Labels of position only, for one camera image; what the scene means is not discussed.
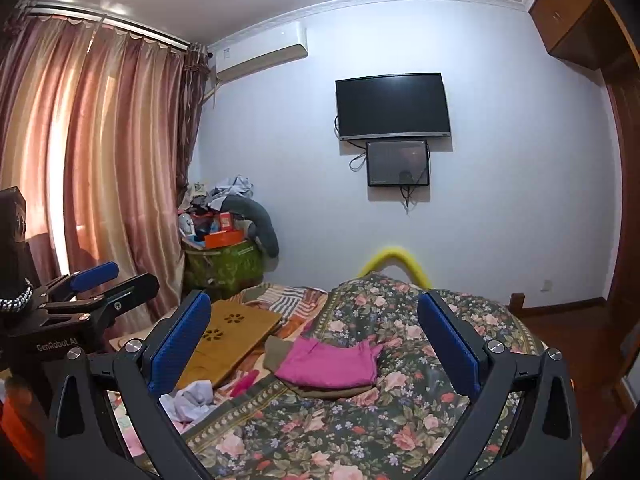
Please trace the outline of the pink pants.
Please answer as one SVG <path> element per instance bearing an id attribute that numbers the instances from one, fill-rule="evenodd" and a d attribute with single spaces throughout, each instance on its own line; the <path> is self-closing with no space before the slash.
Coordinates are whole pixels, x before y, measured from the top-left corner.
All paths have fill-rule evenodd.
<path id="1" fill-rule="evenodd" d="M 296 387 L 342 390 L 372 386 L 378 378 L 382 344 L 363 340 L 335 347 L 317 339 L 298 338 L 274 374 Z"/>

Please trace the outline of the white crumpled cloth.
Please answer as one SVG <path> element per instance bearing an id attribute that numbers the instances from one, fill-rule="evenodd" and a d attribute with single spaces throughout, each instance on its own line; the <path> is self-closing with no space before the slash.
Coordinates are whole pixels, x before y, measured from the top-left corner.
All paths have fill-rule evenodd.
<path id="1" fill-rule="evenodd" d="M 190 382 L 173 393 L 162 394 L 160 405 L 173 422 L 198 422 L 216 408 L 213 385 L 209 380 Z"/>

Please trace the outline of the orange box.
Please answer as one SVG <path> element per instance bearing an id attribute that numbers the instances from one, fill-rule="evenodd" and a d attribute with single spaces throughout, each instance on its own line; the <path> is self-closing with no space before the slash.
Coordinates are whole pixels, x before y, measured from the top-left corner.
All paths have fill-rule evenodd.
<path id="1" fill-rule="evenodd" d="M 204 237 L 206 249 L 218 249 L 233 246 L 245 240 L 244 232 L 240 230 L 218 231 Z"/>

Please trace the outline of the floral green bed cover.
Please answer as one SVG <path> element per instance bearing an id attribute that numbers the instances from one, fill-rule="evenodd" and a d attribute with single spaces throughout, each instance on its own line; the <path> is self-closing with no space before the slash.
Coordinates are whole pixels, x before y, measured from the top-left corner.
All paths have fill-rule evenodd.
<path id="1" fill-rule="evenodd" d="M 277 337 L 382 344 L 375 385 L 350 398 L 304 398 L 265 369 L 263 348 L 254 349 L 213 387 L 211 413 L 174 422 L 214 478 L 410 479 L 463 414 L 468 399 L 454 391 L 420 329 L 420 289 L 372 273 L 326 293 L 313 318 L 282 323 Z"/>

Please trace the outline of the pink striped curtain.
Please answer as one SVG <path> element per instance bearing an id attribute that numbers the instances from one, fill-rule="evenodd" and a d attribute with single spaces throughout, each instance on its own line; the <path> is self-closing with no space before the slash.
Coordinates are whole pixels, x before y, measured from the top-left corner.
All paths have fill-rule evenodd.
<path id="1" fill-rule="evenodd" d="M 111 261 L 156 297 L 114 335 L 152 325 L 182 292 L 178 208 L 208 58 L 109 24 L 21 14 L 1 34 L 1 183 L 26 200 L 41 281 Z"/>

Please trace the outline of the grey plush pillow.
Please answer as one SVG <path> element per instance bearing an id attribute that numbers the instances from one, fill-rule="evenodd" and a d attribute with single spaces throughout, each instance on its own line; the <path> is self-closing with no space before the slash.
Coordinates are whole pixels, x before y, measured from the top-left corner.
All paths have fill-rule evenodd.
<path id="1" fill-rule="evenodd" d="M 228 195 L 221 205 L 222 212 L 238 214 L 254 224 L 250 238 L 258 240 L 266 255 L 273 259 L 280 254 L 280 246 L 276 231 L 273 229 L 270 215 L 265 208 L 251 198 Z"/>

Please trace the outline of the olive green pants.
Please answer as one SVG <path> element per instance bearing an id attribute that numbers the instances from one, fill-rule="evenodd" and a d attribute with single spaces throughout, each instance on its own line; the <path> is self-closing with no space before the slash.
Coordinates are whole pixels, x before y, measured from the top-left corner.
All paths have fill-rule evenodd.
<path id="1" fill-rule="evenodd" d="M 382 350 L 382 344 L 366 340 L 337 347 L 314 338 L 288 341 L 269 336 L 264 367 L 304 398 L 350 398 L 375 385 Z"/>

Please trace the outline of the striped folded cloth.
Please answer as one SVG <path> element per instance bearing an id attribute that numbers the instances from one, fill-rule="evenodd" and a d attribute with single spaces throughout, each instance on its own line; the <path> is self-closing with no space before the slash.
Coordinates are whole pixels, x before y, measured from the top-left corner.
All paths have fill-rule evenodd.
<path id="1" fill-rule="evenodd" d="M 279 313 L 283 323 L 308 321 L 324 305 L 328 294 L 313 287 L 293 287 L 271 283 L 243 290 L 240 301 L 248 306 Z"/>

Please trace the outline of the yellow foam tube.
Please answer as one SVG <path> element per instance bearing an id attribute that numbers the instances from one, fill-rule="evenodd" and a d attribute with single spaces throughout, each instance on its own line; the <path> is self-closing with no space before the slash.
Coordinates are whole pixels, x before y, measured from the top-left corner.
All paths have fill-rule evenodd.
<path id="1" fill-rule="evenodd" d="M 433 287 L 430 278 L 420 266 L 416 257 L 400 246 L 387 246 L 380 249 L 364 264 L 358 276 L 362 278 L 372 272 L 386 268 L 386 266 L 399 266 L 410 278 L 410 281 L 422 289 Z"/>

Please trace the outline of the white air conditioner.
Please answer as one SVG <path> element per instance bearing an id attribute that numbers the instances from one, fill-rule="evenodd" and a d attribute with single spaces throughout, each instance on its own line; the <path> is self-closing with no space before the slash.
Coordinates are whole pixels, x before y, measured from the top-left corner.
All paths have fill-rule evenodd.
<path id="1" fill-rule="evenodd" d="M 308 56 L 307 31 L 289 22 L 213 44 L 213 83 L 225 84 Z"/>

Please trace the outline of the wooden wardrobe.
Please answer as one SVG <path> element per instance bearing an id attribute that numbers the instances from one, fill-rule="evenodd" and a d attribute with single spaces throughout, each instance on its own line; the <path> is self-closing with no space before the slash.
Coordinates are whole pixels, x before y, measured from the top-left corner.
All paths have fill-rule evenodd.
<path id="1" fill-rule="evenodd" d="M 563 254 L 574 302 L 601 296 L 618 324 L 639 318 L 639 41 L 614 0 L 523 0 L 549 62 L 554 145 L 568 203 Z"/>

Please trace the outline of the small black wall monitor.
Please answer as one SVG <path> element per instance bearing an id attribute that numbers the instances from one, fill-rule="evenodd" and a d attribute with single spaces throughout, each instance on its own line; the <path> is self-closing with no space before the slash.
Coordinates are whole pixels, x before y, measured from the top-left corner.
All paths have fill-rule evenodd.
<path id="1" fill-rule="evenodd" d="M 414 188 L 430 185 L 430 153 L 425 140 L 381 140 L 366 143 L 370 188 Z"/>

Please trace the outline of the black wall television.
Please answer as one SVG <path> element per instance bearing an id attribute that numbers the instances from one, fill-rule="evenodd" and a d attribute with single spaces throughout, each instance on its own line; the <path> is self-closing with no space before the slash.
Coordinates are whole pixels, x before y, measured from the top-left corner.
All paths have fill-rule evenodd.
<path id="1" fill-rule="evenodd" d="M 440 73 L 342 79 L 335 83 L 336 126 L 342 140 L 450 136 Z"/>

